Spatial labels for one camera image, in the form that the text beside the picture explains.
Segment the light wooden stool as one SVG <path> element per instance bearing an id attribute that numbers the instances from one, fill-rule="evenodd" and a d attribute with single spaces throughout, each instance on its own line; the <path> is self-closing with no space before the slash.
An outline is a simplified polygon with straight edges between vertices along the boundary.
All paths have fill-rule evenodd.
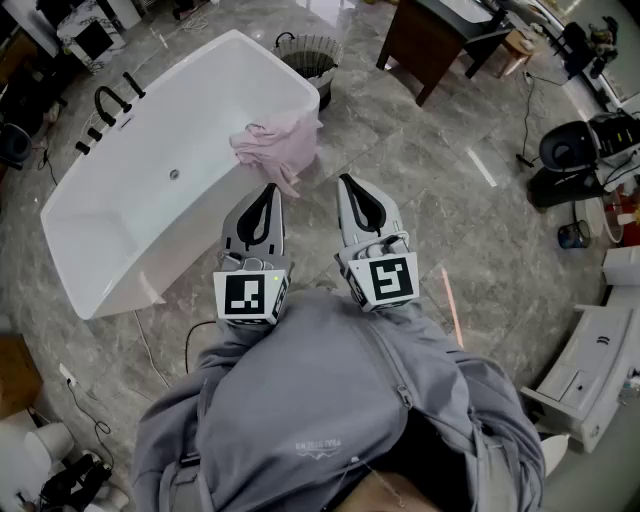
<path id="1" fill-rule="evenodd" d="M 511 30 L 501 46 L 505 48 L 507 58 L 496 75 L 499 79 L 510 75 L 518 67 L 527 66 L 538 50 L 537 41 L 528 39 L 519 30 Z"/>

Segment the small black mesh bin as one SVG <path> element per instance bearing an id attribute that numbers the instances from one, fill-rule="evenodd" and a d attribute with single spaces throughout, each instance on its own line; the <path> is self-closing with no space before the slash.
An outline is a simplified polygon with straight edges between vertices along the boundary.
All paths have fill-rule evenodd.
<path id="1" fill-rule="evenodd" d="M 589 226 L 584 220 L 561 226 L 557 232 L 557 239 L 563 249 L 588 248 L 591 245 Z"/>

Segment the pink cloth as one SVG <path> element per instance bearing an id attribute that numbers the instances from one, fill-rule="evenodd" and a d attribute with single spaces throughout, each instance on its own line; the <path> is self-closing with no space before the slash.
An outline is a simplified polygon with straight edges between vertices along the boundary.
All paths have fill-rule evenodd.
<path id="1" fill-rule="evenodd" d="M 315 159 L 322 127 L 313 112 L 285 111 L 247 124 L 229 143 L 242 164 L 263 170 L 283 194 L 299 198 L 294 186 Z"/>

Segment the black equipment pile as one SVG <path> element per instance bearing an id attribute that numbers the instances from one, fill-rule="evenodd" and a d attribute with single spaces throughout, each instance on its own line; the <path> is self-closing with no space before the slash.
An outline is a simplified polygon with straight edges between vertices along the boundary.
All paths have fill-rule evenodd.
<path id="1" fill-rule="evenodd" d="M 39 493 L 40 512 L 84 512 L 111 474 L 110 465 L 85 453 L 45 482 Z"/>

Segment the dark wooden vanity cabinet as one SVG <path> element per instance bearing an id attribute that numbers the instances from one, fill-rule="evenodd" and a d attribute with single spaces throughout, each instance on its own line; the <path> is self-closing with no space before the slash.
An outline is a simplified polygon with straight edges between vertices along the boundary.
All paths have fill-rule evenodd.
<path id="1" fill-rule="evenodd" d="M 399 0 L 376 67 L 397 61 L 422 85 L 415 99 L 422 106 L 461 52 L 471 58 L 471 79 L 513 28 L 508 10 L 502 28 L 489 32 L 488 22 L 467 22 L 439 0 Z"/>

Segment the grey laundry basket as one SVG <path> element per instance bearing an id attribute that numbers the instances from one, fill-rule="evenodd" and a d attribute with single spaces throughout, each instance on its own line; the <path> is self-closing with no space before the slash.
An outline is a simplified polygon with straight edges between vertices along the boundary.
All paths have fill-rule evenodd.
<path id="1" fill-rule="evenodd" d="M 320 111 L 329 105 L 332 82 L 343 58 L 343 47 L 337 40 L 282 32 L 275 40 L 272 53 L 317 89 Z"/>

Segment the person's torso in grey jacket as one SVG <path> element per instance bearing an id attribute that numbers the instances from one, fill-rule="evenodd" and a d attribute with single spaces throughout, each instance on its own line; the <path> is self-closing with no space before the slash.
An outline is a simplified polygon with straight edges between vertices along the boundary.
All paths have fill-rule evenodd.
<path id="1" fill-rule="evenodd" d="M 223 377 L 142 417 L 137 512 L 538 512 L 540 437 L 505 372 L 414 384 L 350 299 L 294 292 Z"/>

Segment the white ceramic piece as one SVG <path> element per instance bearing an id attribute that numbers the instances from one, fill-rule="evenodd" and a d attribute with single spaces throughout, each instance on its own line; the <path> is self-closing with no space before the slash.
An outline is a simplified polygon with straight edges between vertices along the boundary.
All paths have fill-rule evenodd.
<path id="1" fill-rule="evenodd" d="M 540 438 L 545 463 L 545 476 L 548 477 L 566 455 L 570 436 L 568 434 L 541 433 Z"/>

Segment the white vanity cabinet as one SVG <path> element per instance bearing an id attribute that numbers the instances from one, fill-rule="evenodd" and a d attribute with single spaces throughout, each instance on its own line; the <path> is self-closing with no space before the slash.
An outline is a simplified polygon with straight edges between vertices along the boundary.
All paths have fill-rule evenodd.
<path id="1" fill-rule="evenodd" d="M 555 364 L 524 397 L 541 421 L 595 450 L 619 408 L 625 381 L 640 371 L 640 308 L 577 305 L 579 321 Z"/>

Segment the white box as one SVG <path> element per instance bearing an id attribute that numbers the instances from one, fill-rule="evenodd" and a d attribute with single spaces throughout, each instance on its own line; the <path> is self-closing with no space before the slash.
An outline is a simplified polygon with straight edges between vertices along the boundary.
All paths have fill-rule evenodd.
<path id="1" fill-rule="evenodd" d="M 602 271 L 610 286 L 640 286 L 640 245 L 608 249 Z"/>

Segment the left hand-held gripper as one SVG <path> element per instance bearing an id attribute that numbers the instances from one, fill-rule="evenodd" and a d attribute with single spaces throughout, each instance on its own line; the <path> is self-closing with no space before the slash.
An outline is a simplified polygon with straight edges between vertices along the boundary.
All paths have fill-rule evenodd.
<path id="1" fill-rule="evenodd" d="M 234 326 L 275 325 L 293 268 L 282 256 L 283 207 L 275 183 L 236 204 L 224 220 L 222 239 L 221 269 L 213 273 L 218 318 Z"/>

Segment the white bathtub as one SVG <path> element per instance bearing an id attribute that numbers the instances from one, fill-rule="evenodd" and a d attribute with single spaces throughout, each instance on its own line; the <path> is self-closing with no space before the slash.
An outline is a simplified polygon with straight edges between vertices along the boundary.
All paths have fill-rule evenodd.
<path id="1" fill-rule="evenodd" d="M 264 172 L 239 162 L 231 135 L 267 115 L 319 107 L 314 86 L 236 30 L 145 92 L 76 158 L 41 212 L 56 270 L 84 320 L 160 302 L 220 238 L 231 209 L 265 184 Z"/>

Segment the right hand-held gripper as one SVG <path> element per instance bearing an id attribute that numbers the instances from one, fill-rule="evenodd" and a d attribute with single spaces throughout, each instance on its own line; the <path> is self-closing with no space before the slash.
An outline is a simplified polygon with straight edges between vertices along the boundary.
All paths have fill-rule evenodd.
<path id="1" fill-rule="evenodd" d="M 396 203 L 373 184 L 343 173 L 337 205 L 342 240 L 350 246 L 335 259 L 360 308 L 378 311 L 417 299 L 417 254 L 401 231 Z"/>

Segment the marble pattern cabinet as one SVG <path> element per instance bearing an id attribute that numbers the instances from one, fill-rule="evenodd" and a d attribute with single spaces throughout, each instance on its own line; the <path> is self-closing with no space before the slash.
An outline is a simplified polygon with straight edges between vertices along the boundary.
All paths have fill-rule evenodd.
<path id="1" fill-rule="evenodd" d="M 57 36 L 92 74 L 99 73 L 126 45 L 97 0 L 73 7 L 58 24 Z"/>

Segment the person's left forearm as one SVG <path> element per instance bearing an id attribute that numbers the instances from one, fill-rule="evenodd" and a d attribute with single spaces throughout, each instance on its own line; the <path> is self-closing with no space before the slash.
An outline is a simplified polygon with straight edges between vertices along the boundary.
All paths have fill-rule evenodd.
<path id="1" fill-rule="evenodd" d="M 222 322 L 217 340 L 200 353 L 195 369 L 213 372 L 223 377 L 274 328 L 272 324 L 234 326 Z"/>

